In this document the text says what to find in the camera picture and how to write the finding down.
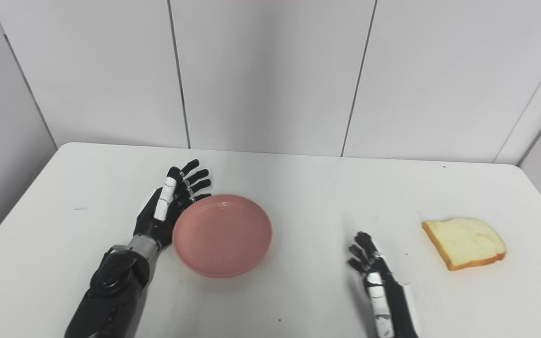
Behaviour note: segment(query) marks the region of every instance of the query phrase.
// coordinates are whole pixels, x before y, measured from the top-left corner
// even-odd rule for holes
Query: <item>white bread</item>
[[[491,264],[506,255],[502,238],[482,220],[426,221],[423,229],[450,271]]]

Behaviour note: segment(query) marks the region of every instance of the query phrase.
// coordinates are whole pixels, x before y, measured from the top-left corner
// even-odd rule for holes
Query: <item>table surface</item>
[[[192,158],[212,193],[266,210],[271,249],[227,279],[161,252],[136,337],[364,338],[370,307],[345,264],[359,230],[412,284],[422,337],[541,337],[541,196],[517,167],[70,143],[0,225],[0,338],[62,336],[101,255]],[[421,221],[457,216],[492,225],[507,257],[448,271]]]

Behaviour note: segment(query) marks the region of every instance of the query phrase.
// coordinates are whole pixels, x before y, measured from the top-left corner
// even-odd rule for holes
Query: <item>robotic hand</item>
[[[397,282],[368,233],[360,231],[349,250],[348,264],[363,279],[378,338],[418,338],[405,288]]]
[[[198,167],[193,160],[172,167],[139,216],[133,238],[126,246],[112,246],[103,255],[90,287],[72,317],[65,338],[124,338],[137,303],[150,280],[150,260],[172,243],[178,217],[191,204],[211,196],[195,195],[211,185],[207,169],[185,178]]]

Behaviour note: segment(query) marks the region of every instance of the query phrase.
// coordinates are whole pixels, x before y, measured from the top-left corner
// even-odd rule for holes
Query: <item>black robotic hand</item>
[[[65,338],[125,338],[137,303],[150,279],[153,255],[172,243],[178,217],[191,204],[210,194],[195,195],[210,186],[208,170],[185,178],[200,162],[172,167],[163,187],[150,197],[139,216],[133,239],[112,246],[103,255],[88,291],[72,317]]]
[[[358,271],[371,302],[375,334],[378,338],[418,338],[404,287],[397,282],[384,256],[378,252],[368,233],[354,237],[348,264]]]
[[[207,188],[212,184],[209,179],[205,179],[209,175],[208,169],[202,169],[197,171],[197,173],[184,178],[191,170],[198,167],[199,164],[200,161],[193,160],[187,163],[183,169],[172,167],[168,170],[167,182],[172,182],[174,180],[174,192],[172,192],[171,195],[172,201],[167,201],[164,199],[164,196],[161,196],[162,190],[168,188],[167,184],[158,188],[139,216],[137,216],[137,226],[135,226],[133,235],[149,236],[156,241],[158,250],[161,250],[172,243],[172,230],[174,229],[174,224],[176,224],[178,217],[181,216],[187,207],[196,201],[211,196],[211,194],[195,195],[199,190]],[[159,207],[159,204],[164,201],[170,202],[170,205],[168,205],[166,218],[164,220],[159,220],[155,217],[156,209]]]

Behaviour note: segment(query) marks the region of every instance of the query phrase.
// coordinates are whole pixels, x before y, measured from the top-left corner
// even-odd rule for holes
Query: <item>pink plate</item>
[[[236,195],[213,195],[178,218],[172,244],[191,270],[209,277],[232,277],[255,267],[271,245],[266,212]]]

